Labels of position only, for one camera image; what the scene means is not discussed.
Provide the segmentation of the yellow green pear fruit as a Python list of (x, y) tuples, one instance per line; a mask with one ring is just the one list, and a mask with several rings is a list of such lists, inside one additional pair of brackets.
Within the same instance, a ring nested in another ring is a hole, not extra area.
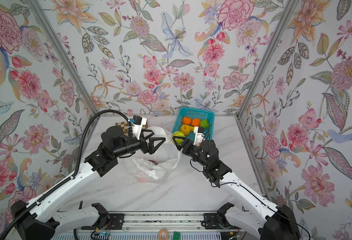
[(174, 145), (181, 145), (185, 138), (186, 136), (184, 136), (180, 131), (174, 132), (171, 135), (171, 141)]

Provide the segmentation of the white plastic bag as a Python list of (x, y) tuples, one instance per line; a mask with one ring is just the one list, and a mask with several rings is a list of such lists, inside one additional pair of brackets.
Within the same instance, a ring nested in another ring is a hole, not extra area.
[[(152, 155), (139, 151), (125, 161), (125, 166), (127, 171), (134, 175), (139, 182), (161, 184), (177, 167), (182, 158), (182, 153), (172, 143), (171, 132), (155, 126), (148, 129), (153, 130), (155, 137), (166, 138), (165, 143)], [(156, 161), (159, 165), (156, 166), (149, 161)]]

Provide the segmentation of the yellow apple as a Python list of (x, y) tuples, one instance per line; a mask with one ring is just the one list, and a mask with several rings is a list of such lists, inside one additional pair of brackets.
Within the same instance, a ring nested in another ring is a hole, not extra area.
[(188, 136), (191, 132), (191, 127), (189, 125), (182, 125), (180, 132), (182, 132), (184, 136)]

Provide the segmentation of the orange fruit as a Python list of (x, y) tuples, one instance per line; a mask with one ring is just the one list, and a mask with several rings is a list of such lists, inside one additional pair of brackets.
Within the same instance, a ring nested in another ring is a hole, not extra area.
[(199, 127), (200, 123), (201, 123), (201, 120), (195, 118), (195, 119), (192, 119), (191, 125), (194, 126), (194, 127)]
[(183, 117), (182, 118), (182, 124), (183, 125), (191, 125), (192, 124), (192, 119), (189, 117)]

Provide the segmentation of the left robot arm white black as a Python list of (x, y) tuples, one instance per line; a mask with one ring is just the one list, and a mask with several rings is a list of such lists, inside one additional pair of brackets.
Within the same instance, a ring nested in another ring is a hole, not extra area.
[(11, 206), (15, 228), (23, 240), (49, 240), (60, 233), (80, 227), (102, 228), (111, 220), (108, 211), (100, 203), (83, 209), (61, 213), (59, 209), (79, 191), (106, 175), (118, 164), (118, 159), (141, 151), (154, 154), (166, 142), (155, 137), (152, 130), (137, 129), (131, 137), (119, 126), (107, 129), (101, 135), (102, 142), (79, 165), (79, 169), (46, 191), (42, 196), (28, 202), (19, 200)]

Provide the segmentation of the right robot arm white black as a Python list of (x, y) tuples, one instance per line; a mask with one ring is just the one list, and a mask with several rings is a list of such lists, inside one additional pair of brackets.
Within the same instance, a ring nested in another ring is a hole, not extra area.
[(278, 206), (246, 185), (219, 157), (213, 140), (194, 144), (191, 140), (174, 136), (172, 141), (178, 151), (203, 166), (203, 175), (212, 187), (219, 188), (235, 198), (233, 204), (220, 212), (230, 226), (238, 227), (260, 240), (299, 240), (300, 225), (293, 211)]

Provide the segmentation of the wooden chessboard box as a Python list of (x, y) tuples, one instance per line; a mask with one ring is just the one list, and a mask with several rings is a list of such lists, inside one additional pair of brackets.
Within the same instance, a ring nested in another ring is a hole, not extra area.
[(130, 126), (128, 122), (120, 122), (115, 124), (118, 127), (121, 127), (126, 136), (129, 136), (129, 131), (132, 132), (132, 135), (135, 135), (138, 132), (138, 127), (135, 127), (135, 124), (131, 123)]

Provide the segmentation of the teal plastic basket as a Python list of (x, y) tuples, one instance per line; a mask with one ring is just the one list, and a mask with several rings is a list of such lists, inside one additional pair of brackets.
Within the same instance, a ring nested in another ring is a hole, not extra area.
[(208, 110), (183, 107), (179, 110), (172, 133), (182, 132), (190, 140), (195, 139), (198, 127), (204, 129), (203, 135), (207, 140), (213, 139), (215, 113)]

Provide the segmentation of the tape roll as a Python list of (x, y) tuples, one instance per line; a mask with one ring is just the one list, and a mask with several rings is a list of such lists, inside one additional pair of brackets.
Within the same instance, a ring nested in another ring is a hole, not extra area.
[(158, 237), (159, 240), (168, 240), (169, 239), (169, 233), (168, 233), (168, 231), (166, 229), (161, 229), (158, 232), (157, 237)]

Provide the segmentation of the green circuit board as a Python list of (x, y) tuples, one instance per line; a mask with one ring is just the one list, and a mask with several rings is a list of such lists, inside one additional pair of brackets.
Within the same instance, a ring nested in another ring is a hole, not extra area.
[(173, 232), (172, 240), (181, 240), (181, 233), (180, 232)]

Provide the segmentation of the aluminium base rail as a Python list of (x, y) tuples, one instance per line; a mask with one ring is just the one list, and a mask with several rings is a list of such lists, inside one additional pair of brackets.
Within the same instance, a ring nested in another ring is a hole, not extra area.
[(226, 212), (108, 212), (87, 207), (69, 212), (55, 212), (50, 217), (37, 216), (42, 223), (53, 224), (55, 234), (75, 228), (93, 230), (108, 227), (114, 231), (170, 231), (241, 229), (248, 233), (261, 233), (268, 218), (258, 221), (249, 212), (230, 209)]

